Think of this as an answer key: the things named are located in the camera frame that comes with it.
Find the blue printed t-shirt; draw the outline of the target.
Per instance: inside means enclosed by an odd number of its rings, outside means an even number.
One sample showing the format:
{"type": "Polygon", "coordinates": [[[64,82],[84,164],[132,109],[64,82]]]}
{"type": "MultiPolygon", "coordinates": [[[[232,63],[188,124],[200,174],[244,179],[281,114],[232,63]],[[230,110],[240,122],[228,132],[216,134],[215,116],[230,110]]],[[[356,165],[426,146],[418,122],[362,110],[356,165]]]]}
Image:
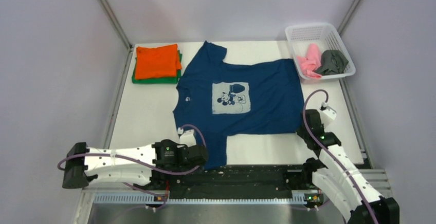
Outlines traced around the blue printed t-shirt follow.
{"type": "Polygon", "coordinates": [[[227,163],[229,136],[294,133],[302,124],[304,98],[292,59],[234,65],[226,55],[226,48],[204,42],[176,87],[175,124],[203,134],[206,169],[227,163]]]}

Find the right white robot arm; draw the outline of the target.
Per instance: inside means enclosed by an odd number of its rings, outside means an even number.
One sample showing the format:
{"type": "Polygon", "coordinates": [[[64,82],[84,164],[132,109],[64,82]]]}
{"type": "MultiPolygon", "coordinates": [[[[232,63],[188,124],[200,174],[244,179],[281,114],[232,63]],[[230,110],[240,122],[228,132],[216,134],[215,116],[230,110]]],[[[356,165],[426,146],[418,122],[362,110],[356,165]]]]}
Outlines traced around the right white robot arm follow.
{"type": "Polygon", "coordinates": [[[346,223],[399,223],[399,205],[384,197],[351,162],[340,140],[326,132],[319,111],[302,112],[297,134],[316,157],[304,163],[302,184],[319,188],[341,213],[346,223]]]}

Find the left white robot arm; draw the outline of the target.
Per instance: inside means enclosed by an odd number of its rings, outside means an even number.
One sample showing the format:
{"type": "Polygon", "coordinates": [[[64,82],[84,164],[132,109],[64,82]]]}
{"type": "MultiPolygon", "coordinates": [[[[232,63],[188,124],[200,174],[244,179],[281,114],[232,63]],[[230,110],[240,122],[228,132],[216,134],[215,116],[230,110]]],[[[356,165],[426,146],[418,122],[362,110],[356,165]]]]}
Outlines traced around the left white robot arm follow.
{"type": "Polygon", "coordinates": [[[158,190],[167,185],[170,177],[192,174],[208,159],[203,144],[186,145],[168,139],[117,150],[78,142],[58,164],[58,169],[63,171],[64,189],[120,182],[158,190]]]}

